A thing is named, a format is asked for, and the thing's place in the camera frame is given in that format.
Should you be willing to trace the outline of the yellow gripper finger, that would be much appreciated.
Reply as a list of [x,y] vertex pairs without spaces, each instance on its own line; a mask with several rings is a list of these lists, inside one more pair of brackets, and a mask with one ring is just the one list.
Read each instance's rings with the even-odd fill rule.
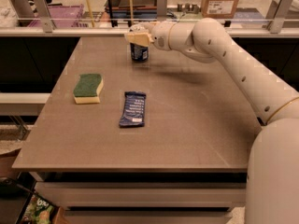
[[142,47],[148,47],[153,42],[149,32],[129,32],[124,36],[129,43]]
[[158,24],[157,21],[142,21],[138,24],[133,25],[133,31],[134,32],[142,32],[142,31],[148,31],[150,32],[154,26]]

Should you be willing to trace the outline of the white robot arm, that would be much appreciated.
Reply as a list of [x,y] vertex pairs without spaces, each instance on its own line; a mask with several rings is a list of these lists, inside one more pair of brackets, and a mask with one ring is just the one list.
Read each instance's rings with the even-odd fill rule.
[[124,37],[197,62],[222,64],[264,125],[249,154],[245,224],[299,224],[299,92],[211,18],[140,22]]

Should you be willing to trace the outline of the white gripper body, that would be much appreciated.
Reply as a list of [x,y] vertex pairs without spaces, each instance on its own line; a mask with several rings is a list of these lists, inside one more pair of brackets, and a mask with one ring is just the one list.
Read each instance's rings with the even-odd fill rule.
[[153,38],[153,45],[157,49],[170,51],[171,46],[171,31],[175,26],[174,22],[159,21],[153,24],[150,34]]

